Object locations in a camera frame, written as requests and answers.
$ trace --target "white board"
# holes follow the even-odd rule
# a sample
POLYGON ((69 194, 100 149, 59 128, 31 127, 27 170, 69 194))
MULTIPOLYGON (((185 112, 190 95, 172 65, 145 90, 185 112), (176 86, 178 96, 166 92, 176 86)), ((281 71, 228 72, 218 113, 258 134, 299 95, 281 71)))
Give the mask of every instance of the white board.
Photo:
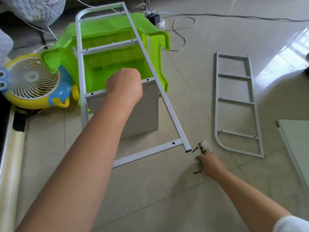
POLYGON ((309 121, 278 120, 278 125, 299 178, 309 191, 309 121))

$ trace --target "white metal frame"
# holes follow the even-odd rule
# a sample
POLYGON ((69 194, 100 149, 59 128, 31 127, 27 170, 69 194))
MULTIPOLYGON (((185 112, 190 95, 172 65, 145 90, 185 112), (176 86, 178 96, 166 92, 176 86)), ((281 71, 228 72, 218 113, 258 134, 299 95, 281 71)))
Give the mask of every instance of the white metal frame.
POLYGON ((255 157, 259 157, 259 158, 265 158, 265 154, 264 154, 264 149, 263 149, 263 143, 262 143, 262 135, 261 135, 261 129, 260 129, 260 122, 259 122, 259 115, 257 112, 257 105, 255 104, 255 100, 254 100, 254 84, 253 84, 253 76, 252 76, 252 68, 251 68, 251 61, 250 61, 250 56, 239 56, 239 55, 231 55, 231 54, 222 54, 217 52, 216 55, 216 101, 215 101, 215 124, 214 124, 214 136, 215 139, 217 141, 217 143, 224 149, 228 150, 228 151, 232 151, 232 152, 237 152, 237 153, 241 153, 241 154, 245 154, 245 155, 249 155, 249 156, 255 156, 255 157), (229 74, 223 74, 223 73, 219 73, 219 57, 225 57, 225 58, 235 58, 235 59, 242 59, 242 60, 246 60, 246 62, 248 63, 248 68, 249 68, 249 72, 250 72, 250 76, 237 76, 237 75, 229 75, 229 74), (250 92, 251 92, 251 98, 252 101, 248 101, 248 102, 244 102, 244 101, 237 101, 237 100, 233 100, 233 99, 228 99, 228 98, 222 98, 219 97, 219 77, 228 77, 228 78, 232 78, 232 79, 238 79, 238 80, 249 80, 251 82, 251 86, 250 86, 250 92), (257 136, 252 136, 252 135, 248 135, 248 134, 243 134, 243 133, 238 133, 238 132, 234 132, 234 131, 229 131, 229 130, 223 130, 223 129, 218 129, 218 102, 219 100, 222 101, 228 101, 228 102, 232 102, 232 103, 239 103, 239 104, 247 104, 247 105, 252 105, 253 106, 253 110, 254 110, 254 119, 255 119, 255 126, 256 126, 256 131, 257 131, 257 136), (228 133, 228 134, 232 134, 232 135, 236 135, 236 136, 241 136, 241 137, 246 137, 246 138, 252 138, 252 139, 257 139, 258 143, 259 143, 259 151, 260 153, 253 153, 253 152, 248 152, 248 151, 243 151, 243 150, 239 150, 239 149, 235 149, 235 148, 229 148, 224 146, 219 138, 218 138, 218 132, 222 132, 222 133, 228 133))
POLYGON ((85 83, 85 71, 84 71, 84 60, 83 60, 83 56, 84 55, 88 55, 88 54, 93 54, 93 53, 97 53, 97 52, 102 52, 105 50, 112 50, 112 49, 117 49, 117 48, 121 48, 121 47, 126 47, 126 46, 130 46, 133 44, 139 44, 139 46, 141 47, 141 50, 145 56, 146 62, 149 66, 149 69, 153 75, 154 80, 156 81, 156 84, 158 86, 159 92, 161 93, 163 102, 166 106, 166 109, 168 110, 168 113, 171 117, 171 120, 174 124, 174 127, 179 135, 179 139, 147 149, 145 151, 142 152, 138 152, 136 154, 124 157, 122 159, 119 160, 115 160, 113 168, 119 167, 121 165, 124 164, 128 164, 130 162, 142 159, 144 157, 168 150, 170 148, 179 146, 179 145, 183 145, 184 149, 186 150, 186 152, 190 152, 191 151, 191 147, 190 144, 181 128, 181 125, 176 117, 176 114, 172 108, 172 105, 170 103, 170 101, 168 100, 168 97, 164 91, 164 88, 160 82, 160 79, 150 61, 150 58, 148 56, 148 53, 143 45, 143 42, 141 41, 140 36, 138 35, 138 32, 136 30, 136 27, 130 17, 130 14, 125 6, 124 2, 119 2, 119 3, 114 3, 114 4, 109 4, 109 5, 102 5, 102 6, 98 6, 98 7, 93 7, 93 8, 87 8, 84 9, 83 11, 80 11, 75 18, 76 21, 76 31, 77 31, 77 52, 78 52, 78 64, 79 64, 79 85, 80 85, 80 98, 81 98, 81 113, 82 113, 82 128, 84 128, 89 120, 88 118, 88 107, 87 107, 87 99, 86 97, 89 97, 89 94, 86 94, 86 83, 85 83), (91 12, 96 12, 96 11, 102 11, 102 10, 110 10, 110 9, 114 9, 114 8, 123 8, 124 12, 118 12, 118 13, 113 13, 113 14, 107 14, 107 15, 101 15, 101 16, 96 16, 96 17, 90 17, 90 18, 86 18, 86 19, 81 19, 83 15, 87 14, 87 13, 91 13, 91 12), (82 47, 82 35, 81 35, 81 28, 80 28, 80 23, 82 21, 86 21, 88 19, 96 19, 96 18, 110 18, 111 16, 121 16, 121 15, 126 15, 127 18, 129 19, 129 22, 131 24, 131 27, 135 33, 136 38, 135 39, 130 39, 130 40, 126 40, 126 41, 122 41, 122 42, 116 42, 116 43, 112 43, 112 44, 108 44, 108 45, 102 45, 102 46, 97 46, 97 47, 93 47, 93 48, 89 48, 89 49, 84 49, 82 47))

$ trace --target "hand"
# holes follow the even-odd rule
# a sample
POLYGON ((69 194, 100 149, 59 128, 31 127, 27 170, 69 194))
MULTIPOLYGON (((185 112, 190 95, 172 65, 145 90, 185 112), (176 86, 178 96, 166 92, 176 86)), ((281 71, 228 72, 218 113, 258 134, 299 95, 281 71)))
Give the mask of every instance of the hand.
POLYGON ((122 68, 115 72, 106 82, 105 88, 108 95, 130 101, 133 105, 143 96, 141 75, 134 68, 122 68))
POLYGON ((206 152, 206 155, 199 155, 200 160, 203 163, 203 169, 207 176, 216 180, 221 174, 228 172, 226 166, 219 160, 218 157, 206 152))

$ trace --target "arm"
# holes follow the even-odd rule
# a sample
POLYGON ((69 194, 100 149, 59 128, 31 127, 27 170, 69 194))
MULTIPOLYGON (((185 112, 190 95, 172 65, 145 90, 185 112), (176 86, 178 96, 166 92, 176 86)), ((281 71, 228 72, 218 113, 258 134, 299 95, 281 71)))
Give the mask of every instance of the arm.
POLYGON ((230 173, 211 154, 200 155, 206 175, 214 179, 230 198, 252 232, 271 232, 276 222, 291 214, 263 193, 230 173))
POLYGON ((103 200, 122 129, 142 97, 136 69, 107 80, 102 108, 91 118, 16 231, 91 231, 103 200))

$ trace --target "forearm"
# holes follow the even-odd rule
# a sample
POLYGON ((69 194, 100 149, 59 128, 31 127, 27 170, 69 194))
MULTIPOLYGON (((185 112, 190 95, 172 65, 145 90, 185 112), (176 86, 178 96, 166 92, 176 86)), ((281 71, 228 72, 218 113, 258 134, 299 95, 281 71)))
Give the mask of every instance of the forearm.
POLYGON ((226 171, 215 178, 252 232, 271 232, 275 223, 291 215, 263 193, 226 171))
POLYGON ((17 231, 90 231, 108 184, 122 129, 134 107, 108 95, 17 231))

